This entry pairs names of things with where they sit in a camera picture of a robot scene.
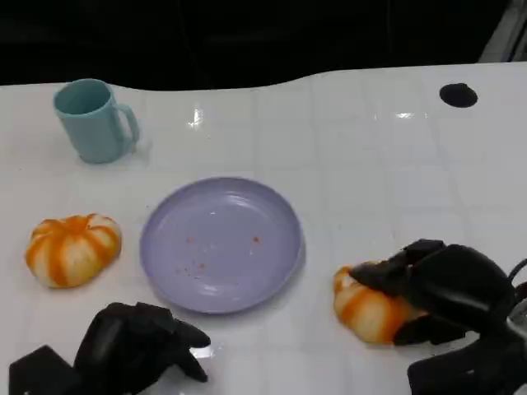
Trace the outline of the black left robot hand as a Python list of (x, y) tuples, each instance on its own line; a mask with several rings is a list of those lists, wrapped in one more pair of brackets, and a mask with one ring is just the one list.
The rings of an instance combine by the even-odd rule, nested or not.
[(210, 337), (167, 308), (114, 302), (92, 319), (73, 367), (85, 394), (138, 394), (171, 367), (199, 383), (208, 375), (191, 353)]

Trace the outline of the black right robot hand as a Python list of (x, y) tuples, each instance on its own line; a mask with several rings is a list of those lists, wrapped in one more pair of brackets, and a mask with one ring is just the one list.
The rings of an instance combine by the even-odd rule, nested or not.
[(396, 329), (396, 346), (438, 345), (468, 331), (500, 330), (515, 303), (511, 279), (489, 257), (436, 239), (419, 239), (384, 261), (361, 263), (348, 272), (360, 284), (423, 313)]

